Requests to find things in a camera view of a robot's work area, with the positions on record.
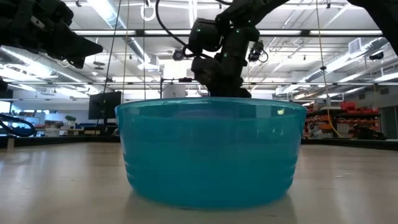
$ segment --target pipe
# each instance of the pipe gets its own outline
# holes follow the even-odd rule
[[[299,6],[301,6],[301,4],[303,3],[303,1],[304,0],[301,0],[299,3],[298,3],[298,5]],[[281,29],[284,29],[285,28],[285,26],[289,23],[289,21],[293,18],[293,16],[295,15],[295,13],[296,13],[297,11],[296,10],[294,10],[291,14],[290,14],[290,16],[286,19],[286,21],[284,22],[284,25],[281,27]],[[266,51],[268,48],[269,48],[269,46],[271,46],[271,44],[272,43],[274,43],[274,41],[276,40],[276,37],[274,37],[274,38],[272,38],[272,40],[267,44],[267,47],[265,47],[265,50],[264,51]],[[262,63],[262,62],[256,62],[256,64],[254,64],[254,66],[249,70],[249,73],[248,73],[248,76],[250,76],[250,73],[258,66],[258,65],[262,65],[262,64],[264,64],[264,63]]]
[[[9,82],[9,84],[13,85],[18,85],[18,84],[25,84],[25,85],[48,85],[49,83],[47,82]],[[63,82],[63,83],[56,83],[57,85],[87,85],[88,83],[75,83],[75,82]],[[131,85],[143,85],[144,82],[128,82],[125,83],[124,85],[126,86],[131,86]],[[147,85],[160,85],[160,82],[146,82]],[[178,82],[178,80],[173,81],[174,85],[200,85],[198,82]],[[325,83],[323,82],[316,82],[316,83],[297,83],[297,82],[244,82],[242,85],[260,85],[260,86],[277,86],[277,85],[304,85],[304,86],[318,86],[318,85],[324,85]],[[104,85],[104,82],[93,82],[90,83],[90,85]],[[123,82],[109,82],[108,85],[113,86],[113,85],[123,85]],[[335,82],[329,82],[326,83],[326,85],[336,85],[336,86],[371,86],[374,85],[373,83],[361,83],[361,82],[344,82],[344,83],[335,83]],[[378,85],[385,85],[385,86],[390,86],[390,85],[397,85],[398,82],[385,82],[385,83],[378,83]]]
[[[386,38],[381,37],[369,41],[367,44],[364,45],[364,47],[361,48],[359,52],[353,55],[349,53],[349,50],[346,50],[342,54],[339,54],[336,57],[333,57],[325,62],[326,66],[325,75],[355,62],[356,58],[358,57],[363,57],[364,55],[373,54],[375,51],[379,50],[380,48],[384,47],[387,44],[388,40]],[[298,82],[312,82],[314,79],[319,78],[322,75],[323,71],[320,68],[314,68],[313,70],[309,71],[308,75],[306,75]],[[298,87],[300,87],[300,85],[280,87],[278,92],[287,93],[297,89]]]
[[[116,5],[113,0],[88,0],[93,9],[104,19],[113,29],[127,29],[123,18],[118,17]],[[135,53],[141,63],[149,63],[150,57],[144,52],[142,47],[133,37],[122,37],[130,49]]]
[[[322,29],[327,28],[332,22],[334,22],[337,18],[339,18],[345,11],[347,11],[347,9],[349,9],[352,5],[350,3],[346,4],[340,11],[337,12],[337,14],[335,16],[333,16],[333,18],[331,18],[324,26]],[[301,49],[304,48],[304,46],[311,41],[311,39],[308,39],[307,41],[303,42],[303,44],[301,44],[299,47],[297,47],[293,53],[291,53],[288,58],[293,57],[297,52],[299,52]]]
[[[92,82],[91,79],[85,77],[84,75],[80,75],[77,72],[74,72],[70,70],[69,68],[64,68],[61,65],[55,63],[54,61],[48,59],[47,57],[44,57],[42,55],[37,55],[30,53],[26,50],[18,49],[15,47],[6,47],[6,46],[1,46],[0,51],[4,52],[5,54],[9,55],[12,58],[16,58],[20,61],[22,61],[24,64],[33,64],[37,63],[44,69],[47,69],[48,71],[53,71],[61,75],[63,80],[70,79],[73,80],[76,83],[73,84],[79,84],[80,82]],[[98,91],[103,91],[103,87],[101,86],[95,86],[95,88]]]
[[[381,64],[379,64],[379,65],[376,65],[375,67],[372,67],[372,68],[369,68],[369,69],[367,69],[367,70],[364,70],[364,71],[362,71],[362,72],[359,72],[359,73],[356,73],[356,74],[352,74],[352,75],[355,75],[355,79],[357,79],[357,78],[359,78],[359,77],[361,77],[361,76],[363,76],[363,75],[367,75],[367,74],[370,74],[370,73],[372,73],[373,71],[375,71],[375,70],[378,70],[378,69],[383,69],[384,67],[386,67],[386,66],[390,66],[390,65],[395,65],[395,64],[397,64],[398,63],[398,58],[394,58],[394,59],[392,59],[392,60],[390,60],[390,61],[387,61],[387,62],[384,62],[384,63],[381,63]],[[378,83],[378,85],[391,85],[391,83],[389,83],[389,84],[387,84],[387,83]],[[318,95],[318,94],[321,94],[321,93],[323,93],[323,92],[325,92],[325,88],[326,87],[324,87],[324,88],[321,88],[321,89],[318,89],[318,90],[315,90],[314,92],[312,92],[312,93],[308,93],[308,94],[306,94],[304,97],[311,97],[311,96],[315,96],[315,95]],[[332,90],[334,90],[334,89],[336,89],[337,88],[337,86],[331,86],[331,87],[329,87],[329,91],[332,91]]]

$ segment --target wall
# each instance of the wall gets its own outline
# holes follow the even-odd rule
[[[375,108],[384,108],[384,107],[388,107],[388,106],[397,106],[398,105],[398,87],[397,86],[389,86],[389,87],[382,87],[382,88],[388,88],[389,94],[388,95],[380,95],[380,91],[379,91],[379,87],[378,87],[376,96],[374,94],[374,91],[367,90],[367,91],[365,91],[365,99],[360,100],[359,94],[364,93],[364,92],[359,91],[357,93],[353,93],[350,96],[346,96],[345,100],[356,102],[357,107],[373,106]]]
[[[15,101],[12,110],[87,110],[88,101]]]
[[[46,114],[45,119],[51,121],[67,122],[65,116],[70,115],[76,118],[76,123],[92,123],[93,120],[88,119],[88,111],[58,111],[55,114]]]

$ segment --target hanging rope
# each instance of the hanging rope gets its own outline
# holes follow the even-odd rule
[[[127,7],[127,24],[126,24],[126,40],[129,38],[129,18],[130,18],[130,6]],[[122,87],[122,104],[124,102],[124,84],[126,82],[126,67],[127,67],[127,41],[124,46],[124,68],[123,68],[123,87]]]
[[[321,35],[321,24],[320,24],[320,20],[319,20],[319,8],[318,8],[318,0],[316,2],[317,4],[317,21],[318,21],[318,33],[319,33],[319,46],[320,46],[320,51],[321,51],[321,61],[322,61],[322,72],[323,72],[323,81],[325,82],[325,87],[326,87],[326,109],[328,111],[328,121],[329,121],[329,125],[331,126],[331,128],[334,130],[334,132],[337,134],[337,136],[339,136],[340,138],[345,138],[343,137],[337,130],[336,128],[333,126],[331,119],[330,119],[330,109],[329,109],[329,103],[327,102],[329,98],[329,90],[327,87],[327,83],[326,83],[326,74],[325,74],[325,61],[323,60],[323,49],[322,49],[322,35]]]

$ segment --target window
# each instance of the window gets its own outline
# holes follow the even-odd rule
[[[387,95],[389,94],[389,89],[388,88],[382,88],[380,90],[380,95]]]
[[[0,113],[9,113],[10,112],[10,102],[0,101]]]

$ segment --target shelf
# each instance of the shelf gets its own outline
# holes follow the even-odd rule
[[[330,115],[336,115],[336,114],[341,114],[341,113],[345,113],[346,110],[338,110],[338,109],[330,109],[329,113]],[[328,114],[328,110],[319,110],[319,111],[314,111],[311,113],[307,113],[307,117],[312,117],[312,116],[316,116],[316,115],[327,115]]]
[[[380,114],[336,114],[336,118],[374,118],[379,117]]]

